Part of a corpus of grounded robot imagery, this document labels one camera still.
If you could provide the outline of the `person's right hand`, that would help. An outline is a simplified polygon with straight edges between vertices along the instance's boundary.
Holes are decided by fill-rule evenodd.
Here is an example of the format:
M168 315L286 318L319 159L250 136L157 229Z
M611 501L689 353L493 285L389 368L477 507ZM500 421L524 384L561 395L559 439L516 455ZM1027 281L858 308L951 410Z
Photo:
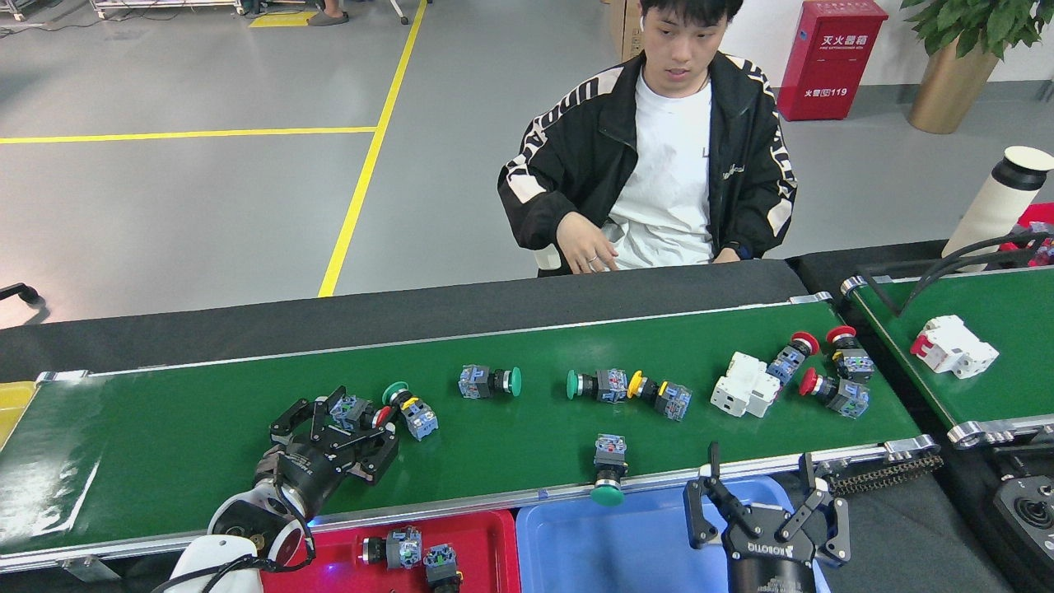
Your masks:
M557 248L572 274L618 271L618 252L601 229L578 212L569 212L557 225Z

